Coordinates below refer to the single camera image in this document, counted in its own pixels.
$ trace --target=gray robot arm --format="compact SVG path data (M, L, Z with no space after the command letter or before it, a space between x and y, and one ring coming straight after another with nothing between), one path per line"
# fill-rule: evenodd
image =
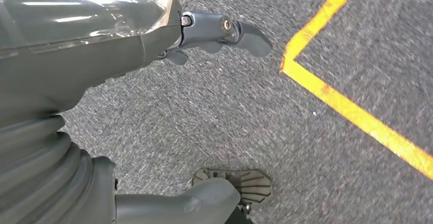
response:
M265 56L259 30L183 13L177 0L0 0L0 19L0 223L224 223L239 201L225 180L176 197L115 196L114 163L57 132L57 114L153 60L183 64L185 48Z

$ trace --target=yellow tape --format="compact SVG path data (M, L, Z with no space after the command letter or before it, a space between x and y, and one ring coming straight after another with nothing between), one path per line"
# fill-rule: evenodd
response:
M295 62L295 58L347 0L327 0L319 12L287 43L281 71L346 119L433 180L433 157L373 117Z
M301 53L346 1L326 0L318 13L286 45L286 53L289 55L288 60L294 60Z
M365 133L433 180L433 157L393 131L351 100L334 90L295 61L286 60L282 70Z

